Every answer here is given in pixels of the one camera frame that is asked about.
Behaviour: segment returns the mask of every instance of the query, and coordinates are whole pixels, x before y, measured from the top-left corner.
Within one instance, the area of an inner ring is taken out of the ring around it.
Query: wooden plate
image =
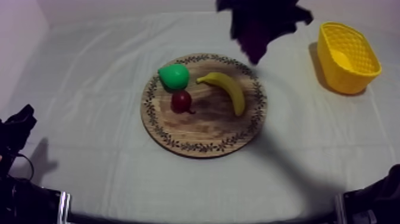
[[[212,158],[232,153],[247,144],[262,128],[267,97],[257,77],[244,64],[217,54],[191,54],[169,62],[184,64],[190,72],[186,91],[196,114],[171,110],[171,93],[158,74],[147,83],[140,113],[148,133],[161,146],[178,155]],[[246,99],[245,113],[236,117],[229,95],[219,87],[196,84],[196,79],[217,71],[236,79]]]

